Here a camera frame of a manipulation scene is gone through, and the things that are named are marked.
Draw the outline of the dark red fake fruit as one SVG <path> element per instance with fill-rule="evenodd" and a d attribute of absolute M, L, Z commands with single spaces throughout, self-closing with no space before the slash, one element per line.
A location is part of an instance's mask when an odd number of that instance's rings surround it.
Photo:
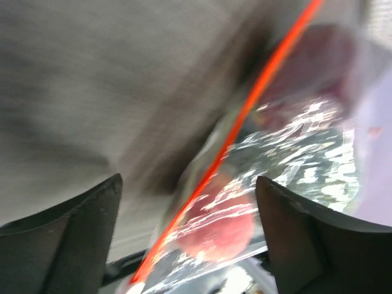
<path fill-rule="evenodd" d="M 260 98 L 262 128 L 279 130 L 317 98 L 323 110 L 346 118 L 359 87 L 360 46 L 353 31 L 336 24 L 310 26 Z"/>

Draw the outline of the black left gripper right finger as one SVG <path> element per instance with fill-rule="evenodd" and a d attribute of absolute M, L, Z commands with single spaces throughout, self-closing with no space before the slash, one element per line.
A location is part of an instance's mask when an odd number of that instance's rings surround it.
<path fill-rule="evenodd" d="M 255 194 L 279 293 L 391 293 L 391 227 L 329 209 L 264 176 Z"/>

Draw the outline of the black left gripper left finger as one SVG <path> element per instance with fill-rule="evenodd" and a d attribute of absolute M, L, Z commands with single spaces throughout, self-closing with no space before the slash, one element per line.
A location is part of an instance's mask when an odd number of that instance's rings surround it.
<path fill-rule="evenodd" d="M 1 227 L 1 293 L 98 293 L 121 200 L 113 175 Z"/>

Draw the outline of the red fake tomato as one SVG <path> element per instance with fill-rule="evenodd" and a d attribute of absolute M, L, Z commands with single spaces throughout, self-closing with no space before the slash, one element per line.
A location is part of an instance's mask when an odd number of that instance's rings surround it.
<path fill-rule="evenodd" d="M 186 222 L 177 231 L 183 252 L 207 262 L 236 257 L 254 234 L 252 195 L 232 175 L 214 176 L 188 210 Z"/>

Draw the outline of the clear zip top bag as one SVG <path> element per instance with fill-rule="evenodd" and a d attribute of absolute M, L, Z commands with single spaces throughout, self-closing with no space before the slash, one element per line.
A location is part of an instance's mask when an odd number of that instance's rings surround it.
<path fill-rule="evenodd" d="M 273 1 L 262 60 L 180 179 L 159 236 L 119 293 L 165 293 L 266 250 L 265 176 L 336 211 L 364 183 L 358 106 L 391 61 L 390 1 Z"/>

